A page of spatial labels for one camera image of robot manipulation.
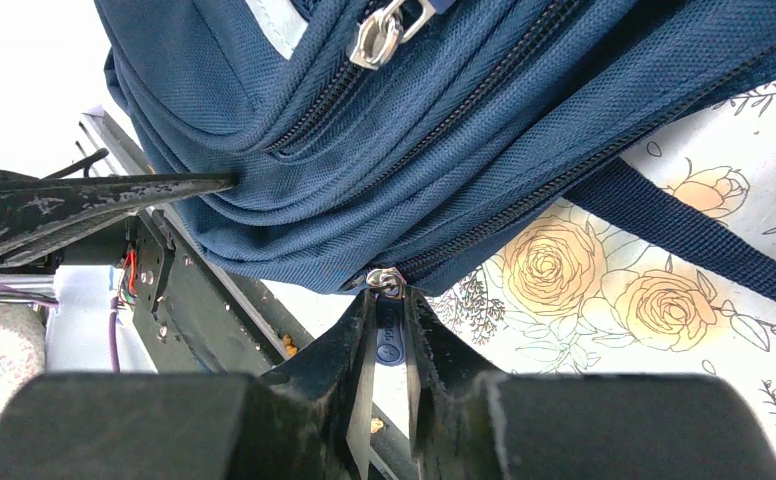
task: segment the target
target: blue fabric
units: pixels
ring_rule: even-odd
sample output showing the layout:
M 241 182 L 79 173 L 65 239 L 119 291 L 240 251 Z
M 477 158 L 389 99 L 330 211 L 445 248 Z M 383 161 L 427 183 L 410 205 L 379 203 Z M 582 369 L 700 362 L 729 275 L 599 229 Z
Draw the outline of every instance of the blue fabric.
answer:
M 776 261 L 663 192 L 620 158 L 565 198 L 683 260 L 776 301 Z
M 776 61 L 749 62 L 776 44 L 776 2 L 580 0 L 461 121 L 353 198 L 474 94 L 547 18 L 550 0 L 455 2 L 388 65 L 362 74 L 319 128 L 272 153 L 265 148 L 342 64 L 367 0 L 306 2 L 309 27 L 287 61 L 242 0 L 96 3 L 112 43 L 110 91 L 156 171 L 240 179 L 177 206 L 204 253 L 231 272 L 322 293 L 366 266 L 426 255 L 643 125 L 697 105 L 743 64 L 721 95 L 776 77 Z M 450 287 L 543 204 L 418 272 L 415 284 Z

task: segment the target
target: rubber zipper pull tab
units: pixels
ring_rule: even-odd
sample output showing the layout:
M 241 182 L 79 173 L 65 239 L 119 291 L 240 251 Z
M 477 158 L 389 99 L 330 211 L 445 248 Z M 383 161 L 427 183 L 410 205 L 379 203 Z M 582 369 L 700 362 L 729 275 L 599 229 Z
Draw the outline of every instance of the rubber zipper pull tab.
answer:
M 408 28 L 404 28 L 400 8 L 406 1 L 391 0 L 391 3 L 375 10 L 359 24 L 347 52 L 351 62 L 363 68 L 378 70 L 391 60 L 401 43 L 411 40 L 439 13 L 429 0 L 416 0 L 421 6 L 420 16 Z M 452 3 L 450 0 L 442 0 L 439 4 L 449 8 Z
M 367 284 L 376 291 L 376 361 L 387 367 L 402 365 L 406 361 L 406 281 L 396 268 L 379 268 L 368 273 Z

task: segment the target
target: blue backpack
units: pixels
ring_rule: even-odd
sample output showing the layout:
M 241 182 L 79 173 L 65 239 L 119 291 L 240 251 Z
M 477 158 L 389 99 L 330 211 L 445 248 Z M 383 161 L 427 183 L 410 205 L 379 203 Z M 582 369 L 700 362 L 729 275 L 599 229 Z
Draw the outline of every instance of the blue backpack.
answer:
M 776 300 L 776 262 L 618 157 L 776 78 L 776 1 L 96 3 L 156 171 L 240 178 L 177 207 L 230 272 L 439 294 L 564 196 Z

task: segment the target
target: flower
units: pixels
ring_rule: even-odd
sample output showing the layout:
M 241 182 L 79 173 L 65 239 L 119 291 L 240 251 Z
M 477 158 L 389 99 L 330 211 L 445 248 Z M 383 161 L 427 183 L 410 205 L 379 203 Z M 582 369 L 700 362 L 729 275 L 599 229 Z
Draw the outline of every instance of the flower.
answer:
M 712 218 L 721 218 L 738 210 L 748 191 L 750 184 L 738 171 L 717 167 L 689 176 L 672 195 Z
M 503 284 L 516 304 L 541 316 L 577 313 L 600 290 L 603 246 L 590 225 L 556 216 L 533 222 L 503 250 Z
M 619 297 L 607 300 L 636 340 L 658 350 L 689 350 L 717 323 L 715 311 L 696 283 L 661 270 L 644 273 L 626 285 Z

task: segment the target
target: bag strap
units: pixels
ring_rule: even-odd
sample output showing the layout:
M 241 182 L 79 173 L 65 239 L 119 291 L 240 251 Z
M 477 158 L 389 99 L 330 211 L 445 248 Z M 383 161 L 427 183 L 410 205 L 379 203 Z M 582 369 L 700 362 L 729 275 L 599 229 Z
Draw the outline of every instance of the bag strap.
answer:
M 663 192 L 620 158 L 569 190 L 564 198 L 689 263 L 776 302 L 775 260 Z

